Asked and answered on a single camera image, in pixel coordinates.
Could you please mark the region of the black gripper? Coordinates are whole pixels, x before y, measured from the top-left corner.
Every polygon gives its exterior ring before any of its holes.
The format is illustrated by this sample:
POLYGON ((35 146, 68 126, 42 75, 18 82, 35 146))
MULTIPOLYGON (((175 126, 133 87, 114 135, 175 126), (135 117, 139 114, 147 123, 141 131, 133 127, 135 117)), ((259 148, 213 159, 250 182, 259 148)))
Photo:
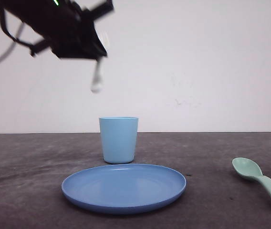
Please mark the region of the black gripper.
POLYGON ((51 48, 58 58, 100 59, 107 51, 98 38, 94 21, 113 11, 111 0, 93 9, 81 8, 73 0, 0 0, 0 27, 14 42, 26 46, 34 56, 51 48), (35 44, 12 36, 6 27, 8 11, 43 37, 35 44))

